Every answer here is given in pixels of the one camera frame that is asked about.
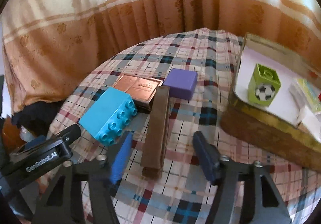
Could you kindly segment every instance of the plaid tablecloth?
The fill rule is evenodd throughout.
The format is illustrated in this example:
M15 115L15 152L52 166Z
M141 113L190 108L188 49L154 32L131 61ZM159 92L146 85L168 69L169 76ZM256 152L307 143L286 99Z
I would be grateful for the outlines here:
M95 69L62 106L51 133L78 122L86 110L121 73L164 79L172 68L197 71L191 101L172 98L170 139L163 175L157 182L142 177L140 160L149 116L139 113L127 130L134 132L130 161L119 185L112 189L120 223L204 223L216 186L206 181L193 153L192 134L201 130L208 141L233 160L271 165L271 175L288 206L293 224L303 223L321 197L321 178L264 150L227 135L219 127L228 100L242 38L225 31L198 29L155 38L115 55ZM92 160L107 148L83 130L73 144L78 161ZM52 171L41 178L48 185ZM83 183L86 219L93 222L88 184ZM239 185L235 220L240 217L244 187Z

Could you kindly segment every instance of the metal screw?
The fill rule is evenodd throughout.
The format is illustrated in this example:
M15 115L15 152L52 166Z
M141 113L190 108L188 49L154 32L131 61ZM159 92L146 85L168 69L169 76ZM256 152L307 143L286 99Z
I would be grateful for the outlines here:
M96 156L97 161L104 161L107 159L107 156L105 154L99 154Z
M220 158L220 161L229 161L230 158L227 155L222 155Z
M263 167L260 161L255 161L253 164L257 168L262 168Z
M62 163L62 165L65 167L70 167L72 164L73 164L72 161L64 161L64 163Z

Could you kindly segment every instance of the soccer ball picture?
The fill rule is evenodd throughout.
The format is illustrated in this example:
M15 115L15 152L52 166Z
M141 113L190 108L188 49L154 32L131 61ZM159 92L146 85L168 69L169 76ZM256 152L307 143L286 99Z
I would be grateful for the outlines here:
M275 95L275 88L273 85L261 83L255 89L255 96L260 101L268 101Z

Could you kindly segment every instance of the brown wooden block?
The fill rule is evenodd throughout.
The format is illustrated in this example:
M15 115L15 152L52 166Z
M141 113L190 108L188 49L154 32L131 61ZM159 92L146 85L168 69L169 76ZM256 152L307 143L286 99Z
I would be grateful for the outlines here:
M168 86L159 86L156 89L146 140L142 149L142 175L152 179L161 176L164 165L170 116L169 92Z

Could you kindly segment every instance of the orange curtain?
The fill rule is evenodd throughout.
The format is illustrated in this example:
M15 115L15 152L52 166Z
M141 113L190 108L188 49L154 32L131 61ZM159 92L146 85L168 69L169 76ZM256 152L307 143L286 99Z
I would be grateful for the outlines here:
M14 112L65 99L99 64L132 45L201 27L258 34L321 71L316 0L9 0L1 21Z

